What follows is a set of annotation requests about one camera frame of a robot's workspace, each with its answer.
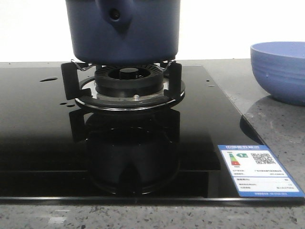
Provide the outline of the blue ceramic bowl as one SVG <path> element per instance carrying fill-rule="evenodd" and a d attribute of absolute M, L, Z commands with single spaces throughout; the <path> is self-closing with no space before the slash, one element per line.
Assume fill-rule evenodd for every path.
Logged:
<path fill-rule="evenodd" d="M 253 75 L 274 99 L 305 105 L 305 43 L 263 42 L 250 48 Z"/>

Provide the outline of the right black pot support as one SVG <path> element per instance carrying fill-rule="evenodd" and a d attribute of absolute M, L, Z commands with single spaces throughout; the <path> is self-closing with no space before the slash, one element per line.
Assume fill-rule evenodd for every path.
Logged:
<path fill-rule="evenodd" d="M 78 71 L 90 69 L 90 64 L 75 61 L 63 63 L 61 72 L 66 98 L 75 100 L 80 107 L 114 112 L 151 110 L 178 104 L 185 96 L 182 65 L 172 60 L 156 66 L 163 72 L 163 88 L 160 91 L 145 96 L 112 97 L 97 92 L 95 74 L 79 81 Z M 98 70 L 105 66 L 96 64 L 94 67 Z"/>

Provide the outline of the blue cooking pot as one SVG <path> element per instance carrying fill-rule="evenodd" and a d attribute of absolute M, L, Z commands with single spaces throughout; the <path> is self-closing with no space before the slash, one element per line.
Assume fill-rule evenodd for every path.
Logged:
<path fill-rule="evenodd" d="M 172 60 L 178 53 L 179 0 L 68 0 L 74 55 L 101 65 Z"/>

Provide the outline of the right gas burner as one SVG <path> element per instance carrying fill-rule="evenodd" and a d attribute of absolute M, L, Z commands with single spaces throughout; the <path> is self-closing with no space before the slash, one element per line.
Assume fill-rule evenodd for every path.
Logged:
<path fill-rule="evenodd" d="M 145 96 L 163 88 L 163 72 L 154 64 L 105 66 L 95 71 L 96 90 L 112 97 Z"/>

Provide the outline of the black glass gas cooktop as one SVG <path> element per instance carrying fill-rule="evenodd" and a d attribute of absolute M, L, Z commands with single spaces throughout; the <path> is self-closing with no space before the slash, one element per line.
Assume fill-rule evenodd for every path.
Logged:
<path fill-rule="evenodd" d="M 41 204 L 302 205 L 288 173 L 275 192 L 230 168 L 278 160 L 201 66 L 186 96 L 148 114 L 89 113 L 64 96 L 58 67 L 0 69 L 0 201 Z"/>

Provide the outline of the blue energy label sticker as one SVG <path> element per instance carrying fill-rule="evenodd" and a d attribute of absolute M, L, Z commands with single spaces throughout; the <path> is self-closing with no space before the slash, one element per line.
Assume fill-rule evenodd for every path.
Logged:
<path fill-rule="evenodd" d="M 266 145 L 219 145 L 241 197 L 303 198 L 304 192 Z"/>

